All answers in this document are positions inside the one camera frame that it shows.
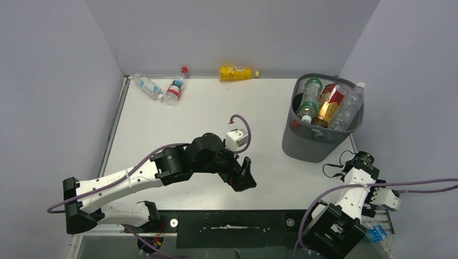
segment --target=mounting bolt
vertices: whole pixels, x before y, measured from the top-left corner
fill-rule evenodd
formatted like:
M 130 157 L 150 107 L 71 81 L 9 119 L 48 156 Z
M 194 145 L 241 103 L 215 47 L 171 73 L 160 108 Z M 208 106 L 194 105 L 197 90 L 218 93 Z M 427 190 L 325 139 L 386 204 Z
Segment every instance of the mounting bolt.
M 178 226 L 178 220 L 177 219 L 172 219 L 170 221 L 170 227 L 176 228 Z
M 288 227 L 294 226 L 294 219 L 287 219 L 287 220 L 286 220 L 286 225 L 287 225 Z

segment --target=clear plastic bottle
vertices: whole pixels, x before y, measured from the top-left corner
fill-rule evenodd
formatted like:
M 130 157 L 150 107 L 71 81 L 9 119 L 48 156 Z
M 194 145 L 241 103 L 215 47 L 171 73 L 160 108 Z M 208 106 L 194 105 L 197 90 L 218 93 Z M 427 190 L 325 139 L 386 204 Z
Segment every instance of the clear plastic bottle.
M 162 92 L 162 89 L 157 86 L 151 79 L 148 77 L 136 73 L 133 75 L 132 80 L 134 83 L 138 85 L 138 87 L 141 88 L 143 92 L 145 92 L 151 99 L 153 100 L 162 100 L 164 99 L 164 93 Z
M 323 90 L 323 83 L 318 78 L 310 78 L 304 86 L 298 117 L 310 124 L 318 112 L 318 96 Z
M 183 90 L 185 85 L 185 79 L 187 77 L 187 68 L 183 67 L 181 73 L 178 74 L 176 78 L 173 79 L 172 83 L 169 86 L 169 89 L 165 93 L 165 101 L 168 105 L 176 105 L 178 97 Z
M 398 250 L 394 244 L 391 234 L 386 233 L 381 225 L 374 223 L 371 220 L 363 224 L 367 228 L 366 237 L 372 243 L 375 250 L 382 256 L 382 258 L 397 259 Z
M 328 123 L 328 128 L 335 131 L 346 131 L 364 102 L 365 83 L 358 83 L 348 91 L 340 102 Z

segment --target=gray mesh trash can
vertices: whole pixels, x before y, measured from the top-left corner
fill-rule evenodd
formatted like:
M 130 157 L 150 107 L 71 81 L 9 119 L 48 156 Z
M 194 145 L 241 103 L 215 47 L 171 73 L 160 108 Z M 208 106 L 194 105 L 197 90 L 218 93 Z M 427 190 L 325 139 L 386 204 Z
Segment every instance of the gray mesh trash can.
M 355 84 L 345 79 L 324 74 L 305 74 L 296 81 L 281 147 L 285 154 L 292 158 L 318 163 L 323 161 L 352 132 L 359 128 L 364 115 L 364 104 L 350 124 L 348 131 L 345 132 L 302 122 L 295 112 L 299 108 L 305 83 L 312 77 L 319 78 L 323 82 L 323 86 L 336 83 L 347 91 L 354 88 Z

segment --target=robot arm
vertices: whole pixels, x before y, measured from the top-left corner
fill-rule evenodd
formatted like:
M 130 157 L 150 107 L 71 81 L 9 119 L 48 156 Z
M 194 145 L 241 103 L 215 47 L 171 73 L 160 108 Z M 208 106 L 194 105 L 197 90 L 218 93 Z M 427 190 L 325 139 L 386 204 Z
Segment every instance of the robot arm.
M 231 149 L 245 143 L 237 141 L 246 137 L 245 132 L 240 132 L 242 135 L 231 137 L 230 141 L 235 143 Z M 156 153 L 130 175 L 128 172 L 133 167 L 88 181 L 75 178 L 64 180 L 65 200 L 100 189 L 100 192 L 65 204 L 67 233 L 82 233 L 103 223 L 130 224 L 135 227 L 155 225 L 159 222 L 159 214 L 153 202 L 127 205 L 114 201 L 143 189 L 187 181 L 193 173 L 217 173 L 236 192 L 256 187 L 250 172 L 251 160 L 245 157 L 240 165 L 237 161 L 239 155 L 225 146 L 218 136 L 206 133 L 189 145 L 169 147 Z M 119 184 L 103 188 L 125 176 L 126 180 Z
M 370 154 L 358 152 L 346 162 L 343 182 L 346 185 L 385 182 L 378 179 L 379 170 L 373 162 Z M 313 209 L 302 241 L 326 257 L 344 258 L 366 235 L 367 229 L 361 224 L 363 214 L 371 214 L 375 206 L 398 210 L 400 204 L 401 200 L 387 188 L 345 188 L 336 204 L 320 201 Z

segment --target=white wall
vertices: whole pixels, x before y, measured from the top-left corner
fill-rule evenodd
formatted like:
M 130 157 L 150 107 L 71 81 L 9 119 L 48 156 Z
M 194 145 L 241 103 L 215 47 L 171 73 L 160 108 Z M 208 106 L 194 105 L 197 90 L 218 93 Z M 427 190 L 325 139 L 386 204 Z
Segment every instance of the white wall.
M 386 180 L 457 176 L 457 13 L 454 0 L 382 0 L 340 73 L 367 83 L 355 138 Z M 458 191 L 402 198 L 402 258 L 455 258 Z
M 63 258 L 62 181 L 100 168 L 123 74 L 83 0 L 0 4 L 1 258 Z
M 125 74 L 337 74 L 380 0 L 86 0 Z

